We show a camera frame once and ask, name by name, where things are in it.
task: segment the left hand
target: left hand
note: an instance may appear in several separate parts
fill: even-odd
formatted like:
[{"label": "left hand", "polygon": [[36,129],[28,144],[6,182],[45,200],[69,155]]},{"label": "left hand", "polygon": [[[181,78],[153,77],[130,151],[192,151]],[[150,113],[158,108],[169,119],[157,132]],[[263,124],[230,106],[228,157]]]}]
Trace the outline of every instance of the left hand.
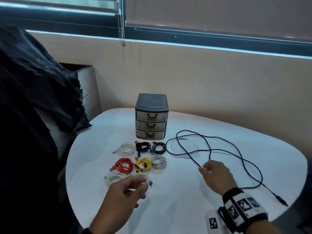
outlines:
[{"label": "left hand", "polygon": [[114,234],[122,228],[133,209],[138,207],[138,200],[145,199],[149,187],[145,182],[145,178],[126,177],[112,183],[89,231],[93,234]]}]

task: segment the red cable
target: red cable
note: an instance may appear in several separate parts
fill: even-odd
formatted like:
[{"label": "red cable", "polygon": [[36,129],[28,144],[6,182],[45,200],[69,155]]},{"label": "red cable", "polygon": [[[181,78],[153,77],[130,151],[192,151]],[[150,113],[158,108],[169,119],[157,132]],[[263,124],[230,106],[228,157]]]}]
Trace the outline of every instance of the red cable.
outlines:
[{"label": "red cable", "polygon": [[133,163],[130,158],[128,157],[121,158],[115,163],[115,165],[110,169],[110,171],[112,171],[113,169],[116,169],[120,173],[129,174],[132,172],[134,166],[142,171],[142,168],[140,168],[135,163]]}]

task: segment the hand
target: hand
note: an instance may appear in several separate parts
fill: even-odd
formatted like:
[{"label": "hand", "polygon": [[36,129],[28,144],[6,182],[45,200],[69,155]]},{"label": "hand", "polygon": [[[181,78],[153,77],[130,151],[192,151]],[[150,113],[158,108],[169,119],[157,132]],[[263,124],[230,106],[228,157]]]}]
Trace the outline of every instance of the hand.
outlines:
[{"label": "hand", "polygon": [[133,209],[138,207],[137,201],[145,199],[149,187],[145,182],[145,178],[127,177],[111,184],[89,231],[93,234],[114,234],[122,228]]},{"label": "hand", "polygon": [[237,187],[232,173],[222,162],[209,160],[198,171],[204,177],[206,184],[222,196],[228,190]]}]

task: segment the cable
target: cable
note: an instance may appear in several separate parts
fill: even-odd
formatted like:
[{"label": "cable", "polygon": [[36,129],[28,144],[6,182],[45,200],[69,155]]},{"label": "cable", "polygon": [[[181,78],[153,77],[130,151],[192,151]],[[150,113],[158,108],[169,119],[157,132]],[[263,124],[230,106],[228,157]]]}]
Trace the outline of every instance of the cable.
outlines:
[{"label": "cable", "polygon": [[123,143],[113,153],[119,153],[121,156],[125,156],[125,157],[130,156],[135,153],[135,147],[131,143]]},{"label": "cable", "polygon": [[150,186],[153,185],[153,182],[150,180],[150,178],[146,175],[146,173],[135,173],[133,175],[134,177],[142,177],[146,179],[146,183]]},{"label": "cable", "polygon": [[[193,133],[193,134],[178,136],[179,133],[184,132],[184,131],[191,132],[191,133]],[[206,144],[208,145],[209,149],[197,149],[197,150],[194,150],[194,151],[192,151],[192,152],[188,152],[188,151],[180,144],[179,139],[178,139],[178,138],[186,137],[186,136],[199,136],[199,137],[202,137],[202,138],[205,140]],[[238,151],[239,156],[236,155],[236,154],[234,154],[234,153],[231,153],[231,152],[229,152],[229,151],[227,151],[227,150],[223,150],[223,149],[211,149],[211,147],[210,147],[208,141],[206,140],[206,138],[217,138],[217,139],[221,139],[221,140],[223,140],[223,141],[225,141],[225,142],[227,142],[227,143],[233,145],[233,146],[235,147],[235,149]],[[260,185],[263,185],[269,192],[271,192],[271,193],[275,196],[275,198],[276,198],[278,201],[280,201],[283,205],[288,206],[288,204],[287,204],[287,202],[286,202],[285,200],[283,200],[281,197],[279,197],[278,195],[276,195],[276,194],[275,194],[274,192],[272,192],[269,188],[267,188],[266,185],[264,185],[264,184],[262,183],[262,182],[263,182],[263,175],[262,175],[260,169],[259,169],[255,164],[253,164],[251,161],[248,161],[248,160],[244,159],[243,156],[241,155],[239,149],[236,147],[236,145],[234,145],[234,144],[231,143],[230,141],[227,141],[226,139],[223,139],[223,138],[217,137],[217,136],[205,136],[205,135],[201,135],[201,134],[199,134],[199,133],[197,133],[197,132],[190,131],[190,130],[181,130],[181,131],[179,131],[179,132],[176,134],[176,137],[175,137],[175,138],[169,139],[169,140],[166,142],[166,145],[167,145],[167,143],[168,143],[169,141],[171,141],[171,140],[173,140],[173,139],[176,139],[176,140],[177,140],[178,144],[179,144],[180,147],[185,151],[185,153],[174,154],[174,153],[171,153],[168,149],[167,149],[167,152],[170,153],[171,155],[174,155],[174,156],[181,156],[181,155],[186,155],[186,154],[187,154],[187,155],[192,159],[192,161],[193,161],[194,163],[196,163],[197,166],[199,166],[199,167],[201,167],[201,166],[191,157],[191,153],[195,153],[195,152],[199,152],[199,151],[209,152],[209,160],[211,159],[211,152],[212,152],[212,151],[224,151],[224,152],[227,152],[227,153],[229,153],[229,154],[231,154],[231,155],[234,155],[235,157],[238,157],[238,158],[242,161],[242,164],[243,164],[243,167],[244,167],[244,170],[246,171],[246,173],[247,173],[253,180],[255,180],[255,181],[257,181],[257,182],[259,183],[259,184],[256,185],[256,186],[253,186],[253,187],[243,187],[243,188],[241,188],[241,189],[255,189],[255,188],[258,188]],[[248,170],[247,170],[247,168],[246,168],[246,166],[245,166],[244,161],[246,161],[246,162],[252,164],[252,165],[259,171],[260,176],[261,176],[261,180],[260,180],[260,181],[257,180],[256,178],[254,178],[254,177],[248,172]]]},{"label": "cable", "polygon": [[105,176],[104,179],[107,180],[108,186],[110,186],[112,183],[124,179],[124,175],[121,174],[121,173],[112,173],[112,174],[110,174],[108,176]]},{"label": "cable", "polygon": [[133,170],[133,166],[136,170],[142,171],[143,169],[140,168],[138,165],[134,164],[130,158],[121,158],[119,159],[114,166],[110,168],[110,172],[116,169],[118,172],[123,174],[130,174]]},{"label": "cable", "polygon": [[146,157],[139,159],[135,163],[135,170],[137,172],[148,172],[152,168],[152,162]]},{"label": "cable", "polygon": [[149,142],[139,143],[138,141],[135,141],[135,147],[138,151],[138,158],[140,158],[141,153],[146,153],[148,150],[151,149],[151,144]]},{"label": "cable", "polygon": [[[157,146],[162,146],[163,149],[162,150],[156,150]],[[155,153],[155,154],[163,154],[163,153],[166,152],[166,150],[167,150],[167,146],[166,146],[165,143],[163,143],[163,142],[153,142],[152,149],[150,149],[149,152]]]},{"label": "cable", "polygon": [[151,163],[152,167],[155,169],[164,169],[167,165],[167,159],[164,156],[157,154],[152,157]]}]

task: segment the yellow cable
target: yellow cable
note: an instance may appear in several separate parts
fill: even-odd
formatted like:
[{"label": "yellow cable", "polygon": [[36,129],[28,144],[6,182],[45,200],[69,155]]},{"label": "yellow cable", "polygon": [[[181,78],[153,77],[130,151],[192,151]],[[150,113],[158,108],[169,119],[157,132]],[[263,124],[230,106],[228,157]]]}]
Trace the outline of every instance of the yellow cable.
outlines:
[{"label": "yellow cable", "polygon": [[140,165],[143,162],[145,162],[147,164],[147,167],[146,168],[142,167],[142,172],[148,172],[152,168],[152,162],[149,159],[147,159],[146,157],[139,159],[138,161],[136,161],[135,164]]}]

